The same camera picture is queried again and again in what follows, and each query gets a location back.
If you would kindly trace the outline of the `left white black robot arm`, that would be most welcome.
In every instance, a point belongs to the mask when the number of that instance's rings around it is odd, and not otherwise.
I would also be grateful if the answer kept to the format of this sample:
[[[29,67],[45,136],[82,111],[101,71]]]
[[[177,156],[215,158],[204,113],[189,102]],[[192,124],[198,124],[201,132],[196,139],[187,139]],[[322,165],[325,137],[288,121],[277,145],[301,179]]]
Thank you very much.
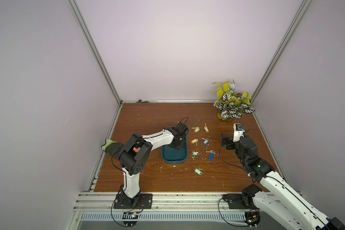
[[[145,167],[150,153],[162,146],[182,150],[186,143],[187,133],[188,127],[179,122],[175,127],[164,128],[162,131],[151,135],[133,134],[124,143],[110,142],[105,151],[119,160],[124,176],[122,197],[118,200],[135,206],[140,197],[140,172]]]

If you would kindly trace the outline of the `blue tag key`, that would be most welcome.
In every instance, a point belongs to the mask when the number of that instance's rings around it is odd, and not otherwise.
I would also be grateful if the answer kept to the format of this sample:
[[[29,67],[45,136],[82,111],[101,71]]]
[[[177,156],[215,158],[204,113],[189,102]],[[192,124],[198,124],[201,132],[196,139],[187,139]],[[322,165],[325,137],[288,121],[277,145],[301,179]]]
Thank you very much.
[[[209,143],[209,139],[202,138],[202,140],[203,140],[203,145],[207,145]]]
[[[211,150],[211,151],[207,151],[207,153],[209,154],[208,159],[212,160],[215,157],[215,151]]]

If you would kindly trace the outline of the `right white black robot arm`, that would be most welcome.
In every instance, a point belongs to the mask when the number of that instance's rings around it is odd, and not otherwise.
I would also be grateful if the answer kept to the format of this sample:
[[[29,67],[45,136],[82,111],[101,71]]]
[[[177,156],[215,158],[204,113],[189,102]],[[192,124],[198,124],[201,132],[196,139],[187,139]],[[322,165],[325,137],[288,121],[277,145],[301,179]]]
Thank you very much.
[[[270,163],[259,156],[258,146],[248,135],[235,132],[230,138],[222,134],[221,146],[233,150],[249,177],[281,202],[278,204],[260,187],[252,184],[242,191],[245,206],[264,211],[287,230],[345,229],[338,218],[328,217],[299,195]]]

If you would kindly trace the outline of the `green tag key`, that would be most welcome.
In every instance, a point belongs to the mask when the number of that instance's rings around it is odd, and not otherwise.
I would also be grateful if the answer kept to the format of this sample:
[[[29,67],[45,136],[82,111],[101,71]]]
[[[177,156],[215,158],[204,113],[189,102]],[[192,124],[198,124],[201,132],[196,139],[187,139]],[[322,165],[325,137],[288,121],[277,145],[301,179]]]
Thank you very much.
[[[195,168],[194,172],[197,173],[198,175],[202,175],[203,171],[201,169]]]
[[[200,155],[200,153],[198,151],[192,152],[192,156],[199,156],[199,155]]]

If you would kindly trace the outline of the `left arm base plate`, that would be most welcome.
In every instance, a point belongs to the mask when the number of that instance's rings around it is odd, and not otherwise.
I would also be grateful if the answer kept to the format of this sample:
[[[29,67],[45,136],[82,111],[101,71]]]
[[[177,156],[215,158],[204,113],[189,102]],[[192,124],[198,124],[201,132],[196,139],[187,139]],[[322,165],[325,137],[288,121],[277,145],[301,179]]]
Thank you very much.
[[[117,194],[113,204],[114,209],[151,209],[153,194],[137,194],[134,198],[126,194]]]

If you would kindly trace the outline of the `teal plastic storage box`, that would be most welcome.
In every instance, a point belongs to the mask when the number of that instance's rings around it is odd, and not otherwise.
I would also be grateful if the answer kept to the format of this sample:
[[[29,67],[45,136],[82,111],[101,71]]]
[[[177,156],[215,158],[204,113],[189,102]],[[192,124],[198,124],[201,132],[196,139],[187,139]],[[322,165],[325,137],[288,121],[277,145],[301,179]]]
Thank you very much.
[[[167,145],[162,146],[162,159],[168,164],[181,164],[188,156],[187,139],[183,138],[183,148],[181,150],[169,147]]]

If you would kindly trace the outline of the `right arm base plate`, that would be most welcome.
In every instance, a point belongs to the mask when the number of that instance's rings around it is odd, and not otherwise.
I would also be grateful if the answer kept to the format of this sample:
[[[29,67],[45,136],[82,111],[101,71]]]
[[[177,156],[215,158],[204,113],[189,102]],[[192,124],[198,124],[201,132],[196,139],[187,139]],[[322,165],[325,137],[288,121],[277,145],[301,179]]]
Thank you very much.
[[[228,204],[229,209],[256,209],[252,198],[243,194],[224,194],[223,200]]]

